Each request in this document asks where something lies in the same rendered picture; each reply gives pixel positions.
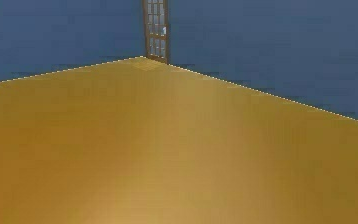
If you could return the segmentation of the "brown glass-paned room door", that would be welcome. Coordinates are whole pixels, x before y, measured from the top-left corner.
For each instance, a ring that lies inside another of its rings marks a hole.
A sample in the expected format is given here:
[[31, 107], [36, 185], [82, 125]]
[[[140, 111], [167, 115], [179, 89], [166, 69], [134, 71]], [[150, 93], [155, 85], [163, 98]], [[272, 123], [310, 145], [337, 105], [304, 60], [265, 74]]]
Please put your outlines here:
[[169, 63], [168, 0], [142, 0], [146, 57]]

